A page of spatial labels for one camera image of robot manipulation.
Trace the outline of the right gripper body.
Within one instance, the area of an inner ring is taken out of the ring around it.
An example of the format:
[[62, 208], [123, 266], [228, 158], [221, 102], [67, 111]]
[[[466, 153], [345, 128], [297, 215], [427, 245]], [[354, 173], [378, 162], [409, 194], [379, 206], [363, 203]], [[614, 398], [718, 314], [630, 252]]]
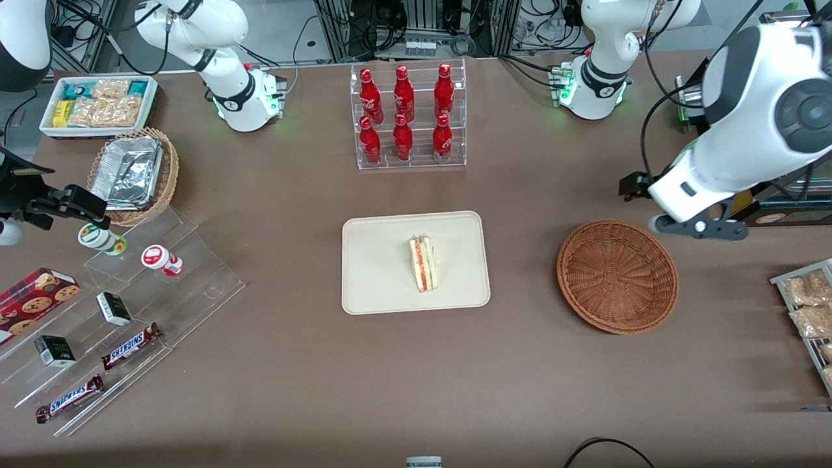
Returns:
[[29, 175], [16, 175], [15, 170], [32, 169], [32, 165], [2, 146], [1, 165], [1, 216], [9, 219], [13, 211], [29, 204], [33, 199], [33, 185]]

